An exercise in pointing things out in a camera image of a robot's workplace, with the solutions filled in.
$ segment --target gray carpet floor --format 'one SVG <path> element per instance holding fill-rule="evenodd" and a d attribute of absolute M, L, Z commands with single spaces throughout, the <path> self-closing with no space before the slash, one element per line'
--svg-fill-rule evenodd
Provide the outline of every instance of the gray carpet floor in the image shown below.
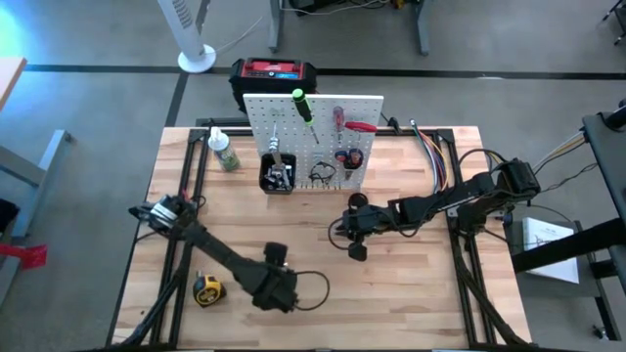
<path fill-rule="evenodd" d="M 199 0 L 189 0 L 196 12 Z M 351 10 L 297 18 L 285 13 L 281 51 L 267 50 L 267 1 L 213 0 L 202 30 L 216 48 L 263 20 L 218 66 L 237 58 L 298 58 L 319 67 L 623 72 L 626 49 L 614 47 L 615 18 L 600 23 L 611 0 L 435 1 L 431 53 L 417 54 L 413 15 Z M 178 48 L 156 1 L 0 0 L 0 55 L 41 65 L 175 66 Z M 20 272 L 0 307 L 0 350 L 68 351 L 103 346 L 109 332 L 136 222 L 126 208 L 146 193 L 178 74 L 25 72 L 0 112 L 0 141 L 38 160 L 52 132 L 64 128 L 67 149 L 31 229 L 29 244 L 46 243 L 44 268 Z M 477 125 L 483 144 L 534 161 L 581 126 L 581 117 L 613 110 L 623 80 L 495 80 L 320 76 L 319 90 L 381 94 L 384 111 L 404 124 Z M 228 76 L 192 75 L 176 120 L 242 117 Z M 589 149 L 555 161 L 540 174 L 553 184 L 593 161 Z M 0 197 L 21 201 L 24 188 L 0 176 Z M 615 216 L 595 170 L 537 202 L 584 226 Z M 533 210 L 532 216 L 557 220 Z M 626 299 L 604 281 L 626 331 Z M 522 297 L 533 340 L 542 346 L 623 351 L 598 341 L 593 299 Z"/>

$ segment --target pegboard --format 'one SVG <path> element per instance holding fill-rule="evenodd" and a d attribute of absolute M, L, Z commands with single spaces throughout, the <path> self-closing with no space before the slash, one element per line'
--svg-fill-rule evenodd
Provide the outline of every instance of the pegboard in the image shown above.
<path fill-rule="evenodd" d="M 314 94 L 306 97 L 311 106 L 313 128 L 320 140 L 319 145 L 298 114 L 291 94 L 244 94 L 247 116 L 259 156 L 268 153 L 269 139 L 274 133 L 276 122 L 281 153 L 294 154 L 296 157 L 297 189 L 359 190 L 365 178 L 375 134 L 358 133 L 344 128 L 339 146 L 333 109 L 343 108 L 345 122 L 362 121 L 376 126 L 382 111 L 383 96 Z M 343 164 L 335 160 L 335 152 L 339 149 L 348 151 L 350 148 L 357 148 L 357 143 L 363 152 L 363 165 L 354 170 L 350 180 L 345 181 Z M 311 182 L 308 177 L 313 165 L 320 160 L 336 169 L 328 186 L 322 181 Z"/>

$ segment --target floor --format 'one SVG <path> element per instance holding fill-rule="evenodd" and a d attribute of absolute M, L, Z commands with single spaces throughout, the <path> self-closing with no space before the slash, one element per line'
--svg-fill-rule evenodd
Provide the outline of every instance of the floor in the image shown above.
<path fill-rule="evenodd" d="M 410 8 L 350 10 L 297 18 L 286 13 L 283 46 L 267 48 L 268 1 L 213 0 L 202 38 L 219 52 L 217 66 L 241 57 L 298 58 L 318 67 L 623 73 L 626 49 L 613 47 L 614 18 L 600 23 L 613 0 L 436 1 L 431 54 L 417 55 Z M 196 13 L 201 0 L 188 0 Z M 0 0 L 0 55 L 30 64 L 176 66 L 178 49 L 156 1 Z M 223 74 L 192 75 L 176 126 L 197 118 L 241 117 Z M 2 144 L 37 160 L 57 128 L 75 143 L 55 174 L 30 244 L 46 243 L 44 268 L 21 272 L 0 307 L 3 351 L 68 351 L 103 346 L 133 241 L 126 209 L 145 196 L 178 73 L 33 72 L 22 75 L 0 114 Z M 381 94 L 384 111 L 404 124 L 478 125 L 485 147 L 537 160 L 581 125 L 613 110 L 624 80 L 466 79 L 320 76 L 323 93 Z M 540 174 L 553 184 L 592 162 L 587 149 Z M 23 188 L 0 178 L 0 195 L 20 201 Z M 584 174 L 537 203 L 584 226 L 615 215 L 601 174 Z M 557 220 L 551 213 L 533 216 Z M 626 298 L 605 281 L 626 333 Z M 592 299 L 522 297 L 533 340 L 542 346 L 623 351 L 626 342 L 596 340 Z"/>

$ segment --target tool holder cup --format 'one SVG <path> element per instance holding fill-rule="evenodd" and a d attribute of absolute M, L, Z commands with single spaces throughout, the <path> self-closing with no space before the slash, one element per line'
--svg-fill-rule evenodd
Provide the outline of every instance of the tool holder cup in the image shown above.
<path fill-rule="evenodd" d="M 272 166 L 275 164 L 272 154 L 267 153 L 261 157 L 261 167 L 258 174 L 258 184 L 261 190 L 263 190 L 266 195 L 290 195 L 291 192 L 293 192 L 296 171 L 295 155 L 281 153 L 281 160 L 287 168 L 291 167 L 291 169 L 287 172 L 290 187 L 278 186 L 276 182 L 272 181 L 271 177 L 268 177 L 268 175 L 271 174 Z"/>

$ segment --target wooden table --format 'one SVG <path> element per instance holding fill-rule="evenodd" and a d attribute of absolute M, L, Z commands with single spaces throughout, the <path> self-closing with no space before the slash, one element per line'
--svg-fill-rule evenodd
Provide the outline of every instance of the wooden table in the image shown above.
<path fill-rule="evenodd" d="M 454 132 L 459 155 L 481 148 L 477 127 L 454 127 Z M 177 193 L 188 133 L 188 128 L 163 131 L 148 200 Z M 224 173 L 217 161 L 210 159 L 202 192 L 206 206 L 201 209 L 200 220 L 214 236 L 253 259 L 263 259 L 266 242 L 288 245 L 290 267 L 325 273 L 331 280 L 331 295 L 325 305 L 312 312 L 263 312 L 252 306 L 251 297 L 229 272 L 194 249 L 188 291 L 194 273 L 201 269 L 224 282 L 228 296 L 202 309 L 187 294 L 179 348 L 467 347 L 443 214 L 435 216 L 410 239 L 396 233 L 372 236 L 368 240 L 368 260 L 356 262 L 346 252 L 335 249 L 327 238 L 327 227 L 346 207 L 349 192 L 298 190 L 288 197 L 268 197 L 258 188 L 259 157 L 254 141 L 251 137 L 233 137 L 232 141 L 243 167 Z M 377 137 L 362 191 L 378 205 L 386 205 L 391 198 L 429 195 L 433 181 L 429 168 L 414 138 Z M 485 170 L 482 154 L 471 154 L 463 163 L 465 179 Z M 487 227 L 504 234 L 495 221 Z M 148 231 L 140 229 L 139 235 Z M 506 244 L 490 236 L 477 237 L 477 244 L 489 298 L 514 331 L 530 341 Z M 166 240 L 159 236 L 135 245 L 113 342 L 128 336 L 154 303 L 165 248 Z M 319 278 L 298 279 L 302 306 L 318 302 L 324 290 Z M 170 302 L 165 313 L 164 340 L 173 299 Z M 472 310 L 480 327 L 475 301 Z"/>
<path fill-rule="evenodd" d="M 0 58 L 0 110 L 7 103 L 25 66 L 25 58 Z"/>

